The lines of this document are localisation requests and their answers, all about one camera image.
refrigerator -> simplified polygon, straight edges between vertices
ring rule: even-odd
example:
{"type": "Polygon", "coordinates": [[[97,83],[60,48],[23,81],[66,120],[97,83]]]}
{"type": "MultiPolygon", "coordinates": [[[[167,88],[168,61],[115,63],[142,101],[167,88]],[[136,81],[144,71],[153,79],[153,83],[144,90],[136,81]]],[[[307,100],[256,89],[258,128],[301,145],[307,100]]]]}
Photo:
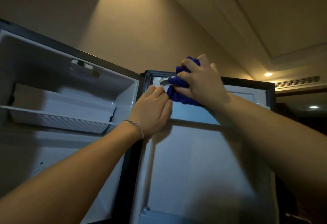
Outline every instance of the refrigerator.
{"type": "MultiPolygon", "coordinates": [[[[0,197],[109,133],[173,75],[138,74],[1,20],[0,197]]],[[[275,110],[274,84],[222,81],[275,110]]],[[[274,173],[218,113],[173,102],[167,125],[128,149],[81,223],[240,222],[278,222],[274,173]]]]}

refrigerator shelf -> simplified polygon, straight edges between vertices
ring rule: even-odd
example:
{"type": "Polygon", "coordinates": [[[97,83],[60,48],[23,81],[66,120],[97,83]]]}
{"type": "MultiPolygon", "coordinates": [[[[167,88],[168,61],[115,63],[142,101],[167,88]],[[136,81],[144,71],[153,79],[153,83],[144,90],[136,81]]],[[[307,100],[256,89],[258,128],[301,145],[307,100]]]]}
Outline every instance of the refrigerator shelf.
{"type": "Polygon", "coordinates": [[[100,134],[105,131],[113,130],[117,124],[111,122],[90,121],[77,119],[69,116],[54,115],[39,110],[27,110],[12,106],[2,105],[0,108],[8,109],[11,117],[17,123],[54,127],[58,129],[83,131],[100,134]]]}

purple microfiber towel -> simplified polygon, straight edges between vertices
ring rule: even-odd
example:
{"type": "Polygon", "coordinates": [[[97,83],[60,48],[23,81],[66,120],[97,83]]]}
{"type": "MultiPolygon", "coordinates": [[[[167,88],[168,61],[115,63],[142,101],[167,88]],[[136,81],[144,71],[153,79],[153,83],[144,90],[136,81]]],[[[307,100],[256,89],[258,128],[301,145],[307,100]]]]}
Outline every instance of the purple microfiber towel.
{"type": "MultiPolygon", "coordinates": [[[[187,59],[191,59],[192,61],[194,61],[198,66],[200,66],[200,61],[196,58],[192,58],[190,56],[186,57],[187,59]]],[[[180,73],[180,72],[190,72],[185,66],[177,66],[176,67],[176,74],[180,73]]],[[[185,81],[183,81],[180,77],[175,76],[175,77],[170,77],[168,78],[168,83],[178,86],[178,87],[183,87],[183,88],[189,88],[190,86],[188,85],[188,83],[186,83],[185,81]]],[[[176,90],[174,89],[174,87],[170,86],[167,90],[167,95],[169,96],[169,99],[173,100],[174,102],[181,102],[182,104],[192,104],[195,106],[202,106],[201,104],[199,104],[198,102],[194,101],[191,98],[188,98],[178,92],[176,92],[176,90]]]]}

air vent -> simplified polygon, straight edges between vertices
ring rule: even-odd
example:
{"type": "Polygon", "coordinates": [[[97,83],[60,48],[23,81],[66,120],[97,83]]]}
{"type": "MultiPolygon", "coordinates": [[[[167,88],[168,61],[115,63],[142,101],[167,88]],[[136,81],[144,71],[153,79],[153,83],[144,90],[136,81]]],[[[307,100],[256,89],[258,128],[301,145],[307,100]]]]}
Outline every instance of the air vent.
{"type": "Polygon", "coordinates": [[[320,76],[300,78],[300,79],[275,83],[275,88],[292,87],[292,86],[315,83],[315,82],[320,82],[320,76]]]}

bracelet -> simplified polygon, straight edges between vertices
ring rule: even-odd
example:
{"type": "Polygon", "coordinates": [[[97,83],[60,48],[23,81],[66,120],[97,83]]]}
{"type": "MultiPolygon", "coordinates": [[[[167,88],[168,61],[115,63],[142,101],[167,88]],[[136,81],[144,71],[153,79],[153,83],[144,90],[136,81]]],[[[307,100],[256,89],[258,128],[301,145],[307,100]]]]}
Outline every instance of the bracelet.
{"type": "Polygon", "coordinates": [[[142,134],[142,137],[141,137],[141,139],[140,140],[142,140],[143,138],[144,138],[144,131],[143,131],[143,129],[136,123],[136,122],[134,122],[134,121],[132,121],[132,120],[129,120],[129,119],[126,119],[125,121],[128,121],[128,122],[130,122],[130,123],[133,123],[139,130],[140,130],[140,132],[141,132],[141,134],[142,134]]]}

